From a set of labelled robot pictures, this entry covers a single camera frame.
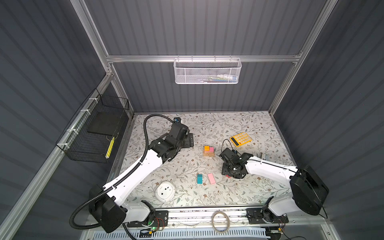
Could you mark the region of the light pink wood block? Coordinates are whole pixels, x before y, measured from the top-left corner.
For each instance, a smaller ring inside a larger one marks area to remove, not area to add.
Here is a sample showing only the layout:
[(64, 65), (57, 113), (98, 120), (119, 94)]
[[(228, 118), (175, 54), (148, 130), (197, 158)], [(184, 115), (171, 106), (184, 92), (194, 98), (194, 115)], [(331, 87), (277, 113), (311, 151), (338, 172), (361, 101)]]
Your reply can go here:
[(215, 180), (215, 177), (214, 177), (214, 174), (212, 173), (209, 173), (208, 175), (208, 179), (209, 179), (209, 182), (211, 185), (215, 184), (216, 183), (216, 180)]

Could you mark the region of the arched natural wood block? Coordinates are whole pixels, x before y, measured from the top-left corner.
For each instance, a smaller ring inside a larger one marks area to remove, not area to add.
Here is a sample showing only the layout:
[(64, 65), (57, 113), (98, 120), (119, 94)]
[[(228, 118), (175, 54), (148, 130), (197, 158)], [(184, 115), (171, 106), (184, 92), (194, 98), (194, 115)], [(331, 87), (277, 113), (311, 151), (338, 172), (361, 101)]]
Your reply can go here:
[(203, 152), (204, 157), (214, 157), (215, 153), (214, 152)]

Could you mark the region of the teal wood block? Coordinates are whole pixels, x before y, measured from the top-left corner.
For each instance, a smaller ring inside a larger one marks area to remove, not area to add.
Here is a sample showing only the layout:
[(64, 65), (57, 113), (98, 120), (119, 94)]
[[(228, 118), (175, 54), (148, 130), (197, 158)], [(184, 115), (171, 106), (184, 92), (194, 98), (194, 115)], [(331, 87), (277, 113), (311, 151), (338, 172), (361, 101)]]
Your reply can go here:
[(201, 185), (203, 184), (203, 175), (197, 174), (197, 184)]

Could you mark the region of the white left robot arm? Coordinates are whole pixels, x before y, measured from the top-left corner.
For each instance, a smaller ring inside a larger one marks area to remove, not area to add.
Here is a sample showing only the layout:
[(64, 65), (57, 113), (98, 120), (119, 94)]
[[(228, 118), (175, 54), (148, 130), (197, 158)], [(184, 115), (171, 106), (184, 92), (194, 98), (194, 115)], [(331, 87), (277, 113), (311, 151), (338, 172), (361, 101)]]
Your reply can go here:
[(162, 135), (149, 144), (143, 160), (137, 160), (120, 176), (105, 184), (102, 188), (90, 190), (93, 198), (102, 190), (112, 187), (104, 197), (89, 204), (89, 212), (106, 233), (115, 231), (120, 225), (139, 222), (150, 225), (155, 218), (155, 209), (147, 201), (128, 204), (130, 193), (154, 170), (165, 162), (171, 161), (183, 148), (193, 147), (193, 137), (189, 128), (181, 123), (173, 123), (169, 133)]

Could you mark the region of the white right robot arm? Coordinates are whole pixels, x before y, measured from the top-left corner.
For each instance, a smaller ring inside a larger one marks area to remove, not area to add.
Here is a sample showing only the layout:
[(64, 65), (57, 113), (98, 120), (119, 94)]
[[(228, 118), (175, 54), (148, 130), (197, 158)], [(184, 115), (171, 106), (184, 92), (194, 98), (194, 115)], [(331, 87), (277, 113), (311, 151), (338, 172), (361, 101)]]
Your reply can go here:
[(284, 195), (269, 197), (258, 212), (248, 213), (250, 222), (262, 219), (267, 224), (287, 223), (289, 213), (300, 211), (318, 216), (324, 210), (330, 190), (313, 168), (281, 165), (248, 153), (239, 155), (229, 148), (224, 149), (219, 157), (224, 161), (224, 176), (243, 179), (247, 175), (256, 175), (289, 188)]

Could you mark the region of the yellow calculator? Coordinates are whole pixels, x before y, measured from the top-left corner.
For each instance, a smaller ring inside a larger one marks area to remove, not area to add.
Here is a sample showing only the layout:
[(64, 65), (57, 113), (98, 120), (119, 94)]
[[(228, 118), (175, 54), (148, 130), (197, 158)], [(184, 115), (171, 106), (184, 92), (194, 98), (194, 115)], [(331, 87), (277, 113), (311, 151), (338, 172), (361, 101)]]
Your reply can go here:
[(230, 141), (236, 146), (240, 147), (252, 141), (252, 138), (245, 132), (230, 137)]

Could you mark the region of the white round smart speaker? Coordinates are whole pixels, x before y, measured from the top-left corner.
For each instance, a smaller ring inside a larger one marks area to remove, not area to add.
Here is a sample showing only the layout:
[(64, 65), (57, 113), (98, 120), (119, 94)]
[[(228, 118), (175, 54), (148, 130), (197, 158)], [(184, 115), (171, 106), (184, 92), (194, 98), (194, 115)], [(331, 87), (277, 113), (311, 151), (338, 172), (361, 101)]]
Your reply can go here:
[(155, 196), (161, 203), (170, 202), (175, 194), (176, 187), (169, 181), (162, 182), (155, 191)]

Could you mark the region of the roll of clear tape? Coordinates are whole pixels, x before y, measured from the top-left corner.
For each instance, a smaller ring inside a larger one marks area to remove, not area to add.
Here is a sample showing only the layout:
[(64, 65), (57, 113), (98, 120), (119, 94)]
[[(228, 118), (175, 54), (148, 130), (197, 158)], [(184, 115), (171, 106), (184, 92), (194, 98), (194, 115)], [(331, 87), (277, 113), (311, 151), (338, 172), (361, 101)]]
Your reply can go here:
[[(216, 226), (216, 218), (217, 216), (222, 216), (222, 218), (219, 220), (219, 223), (220, 224), (226, 224), (226, 227), (224, 229), (219, 229), (217, 228)], [(222, 212), (222, 211), (216, 211), (213, 213), (212, 217), (211, 217), (211, 225), (212, 225), (212, 228), (213, 230), (217, 233), (217, 234), (226, 234), (229, 230), (230, 230), (230, 227), (231, 227), (231, 221), (230, 221), (230, 218), (229, 216)]]

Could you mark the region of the yellow green marker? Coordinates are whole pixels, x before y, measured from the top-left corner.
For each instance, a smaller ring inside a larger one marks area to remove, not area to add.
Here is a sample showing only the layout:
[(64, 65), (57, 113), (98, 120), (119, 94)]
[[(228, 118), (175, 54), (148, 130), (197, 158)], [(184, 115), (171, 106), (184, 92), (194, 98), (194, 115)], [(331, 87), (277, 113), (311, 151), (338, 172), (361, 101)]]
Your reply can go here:
[(105, 154), (106, 159), (110, 158), (113, 147), (114, 147), (114, 143), (115, 143), (115, 137), (112, 137), (112, 139), (110, 140), (109, 146), (107, 148), (106, 154)]

